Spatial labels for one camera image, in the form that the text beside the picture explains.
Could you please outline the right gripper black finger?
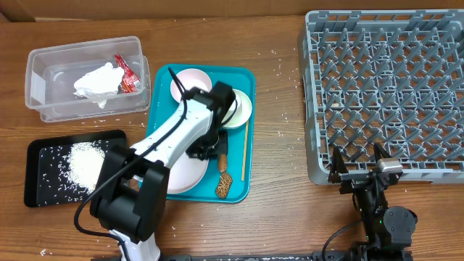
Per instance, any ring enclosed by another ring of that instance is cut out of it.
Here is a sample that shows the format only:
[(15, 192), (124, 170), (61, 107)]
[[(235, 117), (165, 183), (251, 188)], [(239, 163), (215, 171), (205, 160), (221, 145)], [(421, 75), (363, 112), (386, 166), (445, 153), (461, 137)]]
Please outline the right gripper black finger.
[(333, 175), (335, 173), (338, 174), (347, 174), (349, 171), (345, 165), (341, 152), (337, 146), (333, 148), (333, 154), (331, 158), (331, 168), (330, 174)]
[(373, 145), (374, 159), (381, 160), (386, 158), (391, 158), (392, 156), (382, 147), (378, 142), (375, 142)]

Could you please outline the white saucer plate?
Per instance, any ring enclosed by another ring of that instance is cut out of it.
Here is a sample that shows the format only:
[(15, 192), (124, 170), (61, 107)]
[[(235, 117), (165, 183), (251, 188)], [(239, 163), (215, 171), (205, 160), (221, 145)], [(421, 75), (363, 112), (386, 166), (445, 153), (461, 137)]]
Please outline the white saucer plate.
[(235, 129), (245, 124), (251, 117), (252, 102), (251, 99), (238, 89), (234, 89), (235, 101), (227, 111), (222, 124), (224, 128)]

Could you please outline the pink small bowl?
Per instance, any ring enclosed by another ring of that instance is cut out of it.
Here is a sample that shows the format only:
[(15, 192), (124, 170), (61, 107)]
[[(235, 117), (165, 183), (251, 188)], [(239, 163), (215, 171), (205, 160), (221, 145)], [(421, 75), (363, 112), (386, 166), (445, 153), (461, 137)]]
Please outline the pink small bowl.
[[(190, 90), (193, 87), (200, 88), (206, 92), (210, 92), (212, 90), (212, 81), (207, 73), (202, 70), (189, 68), (181, 70), (176, 74), (176, 76), (186, 90)], [(176, 102), (179, 103), (181, 101), (181, 93), (174, 80), (171, 80), (170, 93)]]

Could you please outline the brown carrot piece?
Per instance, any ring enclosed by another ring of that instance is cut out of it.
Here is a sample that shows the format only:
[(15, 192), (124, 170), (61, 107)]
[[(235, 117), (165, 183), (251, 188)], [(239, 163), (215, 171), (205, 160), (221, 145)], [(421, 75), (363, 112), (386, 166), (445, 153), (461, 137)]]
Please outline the brown carrot piece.
[(220, 173), (225, 173), (228, 167), (228, 160), (226, 154), (220, 154), (217, 160), (217, 168)]

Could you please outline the large white plate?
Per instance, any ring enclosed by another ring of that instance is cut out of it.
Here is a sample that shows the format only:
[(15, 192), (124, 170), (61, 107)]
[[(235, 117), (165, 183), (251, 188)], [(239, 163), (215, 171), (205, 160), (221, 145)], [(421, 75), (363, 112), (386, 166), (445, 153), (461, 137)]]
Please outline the large white plate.
[(168, 194), (181, 194), (195, 187), (204, 177), (209, 160), (191, 158), (183, 153), (170, 169)]

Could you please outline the red snack wrapper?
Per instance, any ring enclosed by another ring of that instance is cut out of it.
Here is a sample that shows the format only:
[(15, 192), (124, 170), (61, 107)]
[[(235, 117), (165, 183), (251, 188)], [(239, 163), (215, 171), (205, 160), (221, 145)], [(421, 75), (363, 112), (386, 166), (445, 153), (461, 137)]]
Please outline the red snack wrapper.
[(137, 74), (132, 71), (126, 61), (120, 56), (115, 55), (116, 63), (118, 67), (121, 67), (124, 71), (124, 76), (120, 84), (120, 88), (123, 93), (135, 93), (140, 90), (141, 80)]

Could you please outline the brown shiitake mushroom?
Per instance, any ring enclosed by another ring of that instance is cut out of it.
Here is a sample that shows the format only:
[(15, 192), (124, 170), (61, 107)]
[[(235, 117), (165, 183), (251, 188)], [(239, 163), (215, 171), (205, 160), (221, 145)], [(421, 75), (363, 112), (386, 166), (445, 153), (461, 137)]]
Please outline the brown shiitake mushroom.
[(233, 179), (229, 173), (222, 173), (220, 175), (219, 183), (215, 189), (218, 198), (225, 199), (228, 196), (229, 190), (233, 183)]

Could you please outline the white napkin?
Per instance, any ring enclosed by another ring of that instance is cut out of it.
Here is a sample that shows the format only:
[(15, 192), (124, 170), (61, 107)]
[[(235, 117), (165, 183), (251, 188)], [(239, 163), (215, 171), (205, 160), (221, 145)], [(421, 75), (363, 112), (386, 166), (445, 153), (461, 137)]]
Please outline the white napkin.
[(107, 99), (116, 95), (122, 82), (124, 70), (113, 67), (107, 62), (104, 66), (86, 73), (74, 83), (74, 94), (87, 99), (94, 99), (101, 109), (104, 109)]

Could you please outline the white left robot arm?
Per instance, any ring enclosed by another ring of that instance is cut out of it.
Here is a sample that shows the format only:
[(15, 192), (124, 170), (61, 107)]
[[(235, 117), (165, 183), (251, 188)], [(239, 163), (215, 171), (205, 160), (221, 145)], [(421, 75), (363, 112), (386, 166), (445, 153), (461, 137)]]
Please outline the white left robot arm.
[(222, 121), (235, 98), (232, 87), (222, 82), (209, 92), (192, 88), (150, 136), (107, 152), (86, 203), (106, 235), (117, 240), (121, 260), (160, 258), (154, 233), (165, 209), (170, 171), (184, 154), (199, 160), (218, 155), (224, 146)]

